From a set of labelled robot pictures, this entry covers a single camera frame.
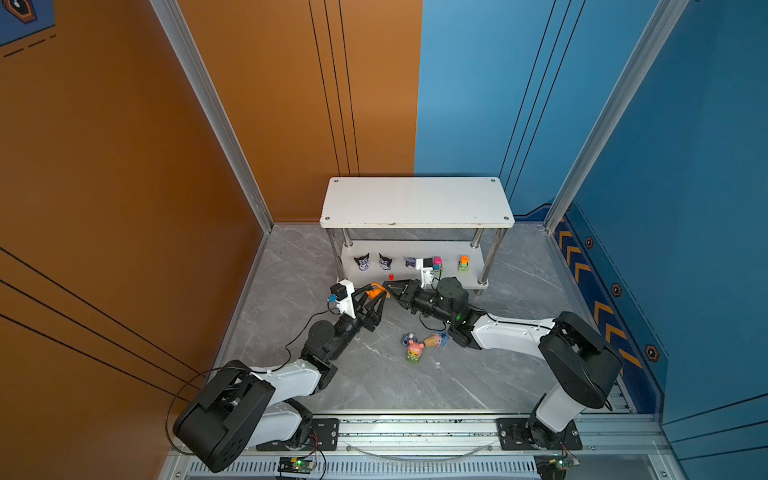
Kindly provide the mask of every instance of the black line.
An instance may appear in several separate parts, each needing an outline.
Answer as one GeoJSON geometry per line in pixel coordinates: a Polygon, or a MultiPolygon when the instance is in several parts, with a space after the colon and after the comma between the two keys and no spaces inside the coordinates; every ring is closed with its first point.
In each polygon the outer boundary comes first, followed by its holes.
{"type": "Polygon", "coordinates": [[[11,56],[11,55],[13,55],[14,53],[19,53],[19,52],[20,52],[20,51],[22,51],[22,50],[24,50],[24,49],[23,49],[23,48],[20,48],[20,49],[18,49],[18,50],[16,50],[16,51],[12,51],[11,53],[9,53],[9,54],[7,54],[7,55],[3,55],[2,57],[3,57],[3,58],[6,58],[6,57],[10,57],[10,56],[11,56]]]}
{"type": "Polygon", "coordinates": [[[520,171],[518,172],[518,177],[515,180],[515,185],[512,187],[512,193],[509,194],[510,201],[512,200],[512,195],[515,194],[515,188],[518,187],[518,182],[520,181],[520,175],[523,173],[523,168],[525,168],[525,161],[528,159],[528,154],[531,153],[531,146],[533,146],[533,140],[536,138],[536,133],[538,132],[538,126],[541,125],[541,119],[544,117],[544,112],[547,110],[547,104],[549,104],[549,98],[551,97],[552,91],[554,90],[554,83],[558,81],[560,68],[563,66],[563,60],[565,60],[565,55],[568,53],[568,47],[571,46],[571,40],[574,37],[574,32],[576,31],[576,25],[578,25],[578,21],[581,18],[581,13],[584,11],[584,5],[586,4],[587,4],[587,0],[584,0],[584,3],[581,4],[581,10],[578,11],[578,17],[576,17],[576,23],[574,23],[574,29],[571,30],[571,36],[568,38],[568,43],[565,44],[565,51],[563,51],[563,56],[560,58],[558,71],[554,73],[554,80],[552,80],[552,86],[549,88],[549,93],[547,94],[547,100],[544,102],[544,107],[541,109],[541,115],[539,115],[538,117],[536,128],[533,130],[533,136],[531,136],[531,143],[528,144],[528,149],[525,151],[525,156],[523,157],[523,163],[520,165],[520,171]]]}
{"type": "Polygon", "coordinates": [[[754,422],[754,423],[750,423],[750,424],[747,424],[747,425],[740,425],[740,426],[737,426],[737,427],[731,427],[729,429],[717,430],[715,432],[702,433],[701,435],[694,435],[692,437],[686,437],[685,439],[672,440],[670,443],[685,442],[686,440],[700,439],[701,437],[707,437],[709,435],[716,435],[718,433],[723,433],[723,432],[730,432],[732,430],[739,430],[739,429],[745,429],[745,428],[748,428],[748,427],[754,427],[755,425],[762,425],[763,423],[768,423],[768,420],[763,420],[762,422],[754,422]]]}
{"type": "Polygon", "coordinates": [[[86,299],[84,299],[83,297],[81,297],[81,296],[79,296],[78,294],[74,293],[73,291],[69,290],[67,287],[65,287],[65,286],[61,285],[61,284],[60,284],[59,282],[57,282],[56,280],[53,280],[53,279],[52,279],[51,277],[49,277],[48,275],[45,275],[43,272],[41,272],[40,270],[38,270],[38,269],[34,268],[34,267],[33,267],[32,265],[30,265],[29,263],[26,263],[24,260],[20,259],[19,257],[17,257],[16,255],[14,255],[13,253],[11,253],[11,252],[7,251],[5,248],[3,248],[3,247],[0,247],[0,252],[3,252],[3,253],[5,253],[5,254],[6,254],[6,255],[8,255],[9,257],[11,257],[11,258],[13,258],[14,260],[16,260],[17,262],[19,262],[21,265],[24,265],[24,266],[26,266],[27,268],[29,268],[29,269],[30,269],[30,270],[32,270],[33,272],[37,273],[39,276],[42,276],[42,277],[43,277],[43,278],[45,278],[47,281],[49,281],[49,282],[53,283],[54,285],[56,285],[56,286],[57,286],[57,287],[59,287],[60,289],[64,290],[66,293],[69,293],[69,294],[70,294],[70,295],[72,295],[74,298],[76,298],[76,299],[80,300],[82,303],[85,303],[86,305],[88,305],[89,307],[91,307],[93,310],[96,310],[96,311],[97,311],[97,312],[99,312],[101,315],[104,315],[104,316],[106,316],[108,319],[112,320],[113,322],[115,322],[115,323],[116,323],[116,324],[118,324],[119,326],[121,326],[121,327],[123,327],[124,329],[126,329],[127,331],[129,331],[129,332],[133,333],[135,336],[139,337],[139,338],[140,338],[140,339],[142,339],[143,341],[145,341],[145,342],[149,343],[149,344],[150,344],[150,345],[152,345],[154,348],[156,348],[156,349],[160,350],[162,353],[165,353],[165,354],[166,354],[166,355],[168,355],[170,358],[172,358],[172,359],[176,360],[176,361],[177,361],[177,362],[179,362],[181,365],[184,365],[184,366],[186,366],[188,369],[192,370],[192,371],[193,371],[193,372],[195,372],[195,373],[200,373],[200,372],[198,372],[197,370],[193,369],[191,366],[187,365],[186,363],[184,363],[184,362],[182,362],[181,360],[179,360],[178,358],[176,358],[175,356],[173,356],[173,355],[171,355],[170,353],[166,352],[165,350],[163,350],[163,349],[162,349],[162,348],[160,348],[159,346],[157,346],[157,345],[155,345],[154,343],[150,342],[149,340],[147,340],[147,339],[146,339],[146,338],[144,338],[143,336],[139,335],[138,333],[136,333],[135,331],[133,331],[133,330],[132,330],[132,329],[130,329],[129,327],[125,326],[123,323],[120,323],[120,322],[118,322],[118,321],[117,321],[117,320],[116,320],[114,317],[112,317],[112,316],[109,316],[108,314],[106,314],[106,312],[105,312],[105,311],[103,311],[103,310],[100,310],[100,309],[99,309],[99,308],[97,308],[97,307],[96,307],[96,306],[95,306],[93,303],[90,303],[90,302],[88,302],[88,301],[87,301],[86,299]]]}
{"type": "Polygon", "coordinates": [[[52,307],[52,306],[48,305],[47,303],[44,303],[44,302],[42,302],[41,300],[38,300],[38,299],[34,298],[34,297],[33,297],[32,295],[30,295],[29,293],[26,293],[26,292],[23,292],[23,291],[21,291],[20,289],[16,288],[15,286],[11,285],[10,283],[6,282],[5,280],[3,280],[3,279],[0,279],[0,283],[2,283],[2,284],[3,284],[3,285],[5,285],[6,287],[8,287],[8,288],[10,288],[10,289],[14,290],[14,291],[15,291],[15,292],[17,292],[17,293],[20,293],[21,295],[23,295],[23,296],[26,296],[27,298],[29,298],[29,299],[30,299],[30,300],[32,300],[33,302],[35,302],[35,303],[37,303],[37,304],[39,304],[39,305],[42,305],[42,306],[44,306],[44,307],[45,307],[45,308],[47,308],[48,310],[51,310],[53,313],[56,313],[57,315],[64,317],[65,319],[69,320],[70,322],[73,322],[75,325],[78,325],[78,326],[80,326],[80,327],[82,327],[82,328],[86,329],[88,332],[91,332],[91,333],[93,333],[94,335],[98,336],[99,338],[101,338],[101,339],[104,339],[104,340],[107,340],[109,343],[111,343],[112,345],[116,346],[117,348],[119,348],[119,349],[122,349],[122,350],[124,350],[124,351],[126,351],[126,352],[130,353],[131,355],[135,356],[135,357],[136,357],[136,358],[138,358],[138,359],[144,360],[146,363],[149,363],[149,364],[150,364],[150,365],[152,365],[153,367],[155,367],[155,368],[157,368],[157,369],[160,369],[160,370],[162,370],[163,372],[166,372],[168,375],[170,375],[170,376],[174,377],[175,379],[179,379],[179,380],[181,380],[182,382],[186,382],[186,380],[185,380],[185,379],[182,379],[181,377],[179,377],[179,376],[176,376],[176,375],[174,375],[174,374],[173,374],[173,373],[171,373],[171,372],[168,372],[168,371],[167,371],[166,369],[164,369],[163,367],[161,367],[161,366],[159,366],[159,365],[157,365],[157,364],[155,364],[155,363],[152,363],[152,362],[150,362],[149,360],[145,359],[143,356],[141,356],[141,355],[138,355],[137,353],[134,353],[134,352],[130,351],[129,349],[125,348],[124,346],[120,345],[119,343],[116,343],[116,342],[114,342],[114,341],[110,340],[109,338],[107,338],[106,336],[104,336],[104,335],[101,335],[99,332],[97,332],[97,331],[95,331],[95,330],[93,330],[93,329],[91,329],[91,328],[88,328],[86,325],[83,325],[82,323],[80,323],[80,322],[78,322],[77,320],[75,320],[75,319],[71,318],[70,316],[66,316],[66,315],[65,315],[65,314],[63,314],[62,312],[59,312],[58,310],[56,310],[54,307],[52,307]]]}
{"type": "Polygon", "coordinates": [[[19,41],[19,40],[21,40],[22,38],[31,37],[31,36],[33,36],[33,35],[36,35],[36,34],[40,33],[41,31],[46,31],[46,30],[48,30],[49,28],[53,28],[53,27],[55,27],[55,26],[56,26],[56,25],[54,24],[54,25],[51,25],[50,27],[45,27],[45,28],[43,28],[42,30],[37,30],[37,31],[34,31],[34,32],[32,32],[32,33],[28,33],[28,34],[24,35],[23,37],[14,38],[13,40],[7,41],[6,43],[4,43],[4,44],[0,45],[0,47],[5,47],[6,45],[9,45],[9,44],[13,43],[14,41],[19,41]]]}
{"type": "Polygon", "coordinates": [[[729,450],[728,452],[710,453],[707,455],[696,455],[695,457],[678,458],[677,460],[682,462],[683,460],[693,460],[695,458],[717,457],[718,455],[728,455],[729,453],[739,453],[739,452],[751,452],[752,450],[761,450],[761,449],[768,449],[768,445],[762,445],[759,447],[750,447],[748,449],[729,450]]]}
{"type": "Polygon", "coordinates": [[[2,313],[0,313],[0,317],[2,317],[2,318],[4,318],[4,319],[8,320],[8,321],[9,321],[9,322],[11,322],[11,323],[15,323],[16,325],[18,325],[18,326],[20,326],[20,327],[26,328],[26,329],[27,329],[27,330],[29,330],[30,332],[33,332],[33,333],[37,333],[39,336],[43,336],[43,337],[45,337],[45,338],[47,338],[47,339],[49,339],[49,340],[51,340],[51,341],[53,341],[53,342],[56,342],[56,343],[58,343],[58,344],[59,344],[59,345],[61,345],[61,346],[65,346],[65,347],[67,347],[68,349],[70,349],[70,350],[73,350],[73,351],[75,351],[75,352],[77,352],[77,353],[79,353],[79,354],[81,354],[81,355],[87,356],[89,359],[92,359],[92,360],[96,360],[97,362],[99,362],[99,363],[100,363],[100,364],[102,364],[102,365],[106,365],[106,366],[108,366],[108,367],[109,367],[109,368],[111,368],[111,369],[115,369],[115,370],[117,370],[118,372],[124,373],[125,375],[128,375],[128,376],[130,376],[131,378],[134,378],[134,379],[138,380],[139,382],[143,382],[143,383],[146,383],[147,385],[149,385],[149,386],[152,386],[152,387],[154,387],[154,388],[156,388],[156,389],[158,389],[158,390],[160,390],[160,391],[162,391],[162,392],[166,392],[166,393],[167,393],[168,395],[170,395],[170,396],[174,396],[174,394],[173,394],[172,392],[168,392],[168,391],[167,391],[166,389],[164,389],[163,387],[157,386],[157,385],[155,385],[155,384],[153,384],[153,383],[149,383],[147,380],[141,379],[141,378],[137,377],[136,375],[134,375],[134,374],[132,374],[132,373],[128,373],[128,372],[126,372],[126,371],[125,371],[125,370],[123,370],[123,369],[119,369],[118,367],[116,367],[116,366],[114,366],[114,365],[112,365],[112,364],[110,364],[110,363],[107,363],[107,362],[105,362],[104,360],[100,360],[100,359],[96,358],[96,357],[95,357],[95,356],[93,356],[93,355],[88,355],[86,352],[83,352],[82,350],[78,350],[78,349],[74,348],[73,346],[71,346],[71,345],[68,345],[68,344],[66,344],[66,343],[62,342],[61,340],[56,340],[56,339],[55,339],[55,338],[53,338],[52,336],[48,336],[48,335],[45,335],[43,332],[41,332],[41,331],[39,331],[39,330],[33,329],[33,328],[32,328],[32,327],[30,327],[30,326],[26,326],[24,323],[21,323],[21,322],[19,322],[19,321],[17,321],[17,320],[14,320],[14,319],[12,319],[10,316],[7,316],[7,315],[3,315],[2,313]]]}
{"type": "Polygon", "coordinates": [[[693,417],[698,417],[699,415],[704,415],[705,413],[711,413],[711,412],[715,412],[717,410],[727,409],[728,407],[739,405],[740,403],[751,402],[752,400],[762,399],[764,396],[768,396],[768,393],[764,393],[762,395],[756,395],[756,396],[754,396],[752,398],[749,398],[749,399],[739,400],[738,402],[729,403],[728,405],[723,405],[721,407],[716,407],[714,409],[705,410],[703,412],[694,413],[693,415],[689,415],[687,417],[683,417],[682,419],[671,420],[669,422],[662,423],[661,425],[669,425],[671,423],[679,422],[681,420],[692,419],[693,417]]]}
{"type": "Polygon", "coordinates": [[[346,171],[352,176],[352,169],[349,168],[349,149],[346,147],[346,129],[344,128],[344,112],[341,110],[341,94],[339,93],[339,77],[336,76],[336,57],[333,55],[333,40],[331,40],[331,22],[328,19],[328,4],[323,0],[326,8],[326,24],[328,25],[328,43],[331,45],[331,62],[333,63],[333,80],[336,82],[336,100],[339,101],[339,118],[341,119],[341,135],[344,139],[344,155],[346,156],[346,171]]]}
{"type": "Polygon", "coordinates": [[[525,129],[523,130],[523,135],[520,136],[520,143],[518,144],[518,151],[515,153],[515,159],[512,161],[512,168],[509,169],[509,177],[507,177],[507,181],[504,184],[504,191],[506,192],[507,186],[509,185],[509,180],[512,178],[512,172],[515,170],[515,164],[518,161],[518,155],[520,154],[520,147],[523,145],[523,140],[525,139],[525,134],[528,133],[528,125],[531,123],[531,117],[533,117],[533,110],[536,109],[536,102],[538,101],[538,96],[541,93],[541,87],[544,86],[544,80],[547,78],[547,71],[549,71],[549,64],[552,62],[552,56],[554,55],[554,50],[558,47],[558,40],[560,39],[560,34],[563,31],[563,25],[565,25],[565,19],[568,17],[568,11],[571,9],[571,3],[573,0],[568,0],[568,7],[565,9],[565,15],[563,15],[563,21],[560,22],[560,28],[558,29],[558,36],[554,38],[554,44],[552,44],[552,51],[549,52],[549,60],[547,60],[547,66],[544,69],[544,74],[541,76],[541,83],[538,84],[538,90],[536,91],[536,97],[533,99],[533,106],[531,106],[531,113],[528,116],[528,121],[525,122],[525,129]]]}
{"type": "Polygon", "coordinates": [[[357,153],[357,131],[355,130],[355,109],[352,106],[352,82],[349,81],[349,60],[346,58],[346,37],[344,36],[344,17],[341,14],[341,0],[339,0],[339,19],[341,20],[341,40],[344,44],[344,63],[346,64],[346,86],[349,90],[349,111],[352,113],[352,135],[355,141],[355,160],[357,160],[357,176],[360,176],[360,156],[357,153]]]}
{"type": "MultiPolygon", "coordinates": [[[[544,27],[544,34],[541,36],[541,42],[538,44],[538,50],[536,51],[536,59],[533,61],[533,67],[531,67],[531,75],[528,77],[528,84],[525,85],[525,93],[523,94],[523,99],[520,102],[520,110],[518,110],[518,116],[515,119],[515,126],[512,128],[512,135],[509,136],[509,143],[507,144],[507,152],[504,154],[504,161],[502,162],[502,168],[498,171],[498,177],[499,179],[502,178],[502,173],[504,173],[504,165],[507,163],[507,155],[509,155],[509,148],[512,145],[512,138],[515,138],[515,131],[518,129],[518,122],[520,121],[520,114],[523,112],[523,105],[525,105],[525,98],[528,96],[528,88],[531,87],[531,80],[533,79],[533,72],[536,70],[536,64],[538,63],[538,55],[541,53],[541,46],[544,44],[544,39],[547,36],[547,30],[549,29],[549,22],[552,20],[552,12],[554,12],[554,5],[557,3],[557,0],[554,0],[552,2],[552,8],[549,11],[549,17],[547,18],[547,24],[544,27]]],[[[515,163],[512,163],[512,170],[515,169],[515,163]]]]}
{"type": "Polygon", "coordinates": [[[315,29],[315,17],[312,15],[312,3],[306,0],[310,7],[310,19],[312,20],[312,31],[315,32],[315,47],[317,48],[317,64],[320,65],[320,79],[323,81],[323,93],[326,96],[326,110],[328,111],[328,124],[331,126],[331,140],[333,141],[333,154],[336,155],[336,169],[341,177],[341,167],[339,166],[339,152],[336,151],[336,135],[333,134],[333,122],[331,121],[331,107],[328,105],[328,91],[326,90],[326,78],[323,76],[323,63],[320,60],[320,45],[317,43],[317,30],[315,29]]]}

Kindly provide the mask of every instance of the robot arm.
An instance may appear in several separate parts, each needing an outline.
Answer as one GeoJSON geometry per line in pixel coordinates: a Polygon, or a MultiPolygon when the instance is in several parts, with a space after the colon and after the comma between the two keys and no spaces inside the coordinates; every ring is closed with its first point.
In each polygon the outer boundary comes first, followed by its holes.
{"type": "Polygon", "coordinates": [[[305,445],[312,414],[294,398],[325,389],[346,347],[363,328],[381,322],[383,290],[404,308],[445,322],[463,347],[506,349],[547,362],[558,384],[536,405],[524,440],[559,449],[568,424],[585,408],[605,404],[621,370],[621,358],[584,320],[563,312],[556,319],[508,319],[476,310],[456,278],[425,290],[419,280],[385,282],[354,290],[348,280],[331,287],[340,315],[335,324],[310,327],[301,357],[281,367],[254,369],[234,360],[218,372],[174,423],[174,434],[212,472],[224,470],[246,448],[274,440],[305,445]]]}
{"type": "Polygon", "coordinates": [[[441,279],[434,290],[424,290],[418,280],[385,282],[384,288],[411,313],[443,321],[461,346],[512,350],[547,362],[558,384],[528,420],[526,440],[534,447],[559,447],[576,415],[602,408],[621,371],[618,352],[575,313],[542,320],[493,316],[470,307],[469,293],[456,278],[441,279]]]}

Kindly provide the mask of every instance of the blue wall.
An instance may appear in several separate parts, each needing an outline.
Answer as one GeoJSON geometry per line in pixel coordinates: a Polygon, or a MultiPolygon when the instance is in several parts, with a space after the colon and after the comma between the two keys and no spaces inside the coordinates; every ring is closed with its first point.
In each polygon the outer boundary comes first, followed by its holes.
{"type": "Polygon", "coordinates": [[[551,201],[656,4],[425,0],[415,174],[499,176],[516,214],[551,201]]]}
{"type": "Polygon", "coordinates": [[[766,25],[765,2],[690,2],[576,197],[667,356],[691,478],[768,458],[766,25]]]}

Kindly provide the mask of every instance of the metal bracket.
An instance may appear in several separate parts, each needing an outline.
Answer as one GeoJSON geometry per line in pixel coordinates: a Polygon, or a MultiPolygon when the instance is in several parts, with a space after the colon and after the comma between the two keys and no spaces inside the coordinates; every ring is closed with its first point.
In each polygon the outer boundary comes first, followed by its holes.
{"type": "MultiPolygon", "coordinates": [[[[536,450],[525,439],[525,424],[528,419],[496,419],[498,440],[502,444],[502,450],[536,450]]],[[[576,429],[576,423],[571,420],[565,427],[563,444],[568,450],[581,450],[581,437],[576,429]]]]}
{"type": "MultiPolygon", "coordinates": [[[[336,440],[339,438],[339,419],[312,419],[312,433],[317,434],[317,447],[324,452],[336,450],[336,440]]],[[[268,442],[256,446],[259,452],[296,452],[299,450],[311,450],[315,445],[313,435],[307,438],[305,446],[297,449],[288,442],[268,442]]]]}

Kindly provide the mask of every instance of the table leg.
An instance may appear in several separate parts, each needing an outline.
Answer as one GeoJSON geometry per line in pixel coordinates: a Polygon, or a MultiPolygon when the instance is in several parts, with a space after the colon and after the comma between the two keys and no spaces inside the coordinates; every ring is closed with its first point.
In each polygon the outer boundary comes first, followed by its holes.
{"type": "Polygon", "coordinates": [[[349,230],[343,228],[341,231],[344,233],[344,246],[350,248],[352,246],[352,239],[349,238],[349,230]]]}
{"type": "Polygon", "coordinates": [[[336,275],[339,280],[344,280],[344,266],[341,264],[341,257],[339,257],[339,251],[336,249],[336,230],[333,228],[326,228],[328,232],[328,241],[331,243],[331,250],[333,251],[333,259],[336,261],[336,275]]]}
{"type": "Polygon", "coordinates": [[[472,248],[480,247],[480,237],[482,236],[482,228],[475,230],[475,237],[472,239],[472,243],[469,244],[472,248]]]}
{"type": "Polygon", "coordinates": [[[498,247],[502,244],[502,240],[504,239],[504,235],[507,233],[506,228],[498,228],[496,229],[496,235],[493,237],[493,243],[491,243],[491,251],[488,252],[488,257],[485,259],[485,266],[482,267],[482,272],[480,272],[480,278],[478,278],[478,283],[480,285],[488,285],[488,274],[491,272],[491,265],[493,264],[493,257],[496,256],[496,251],[498,250],[498,247]]]}

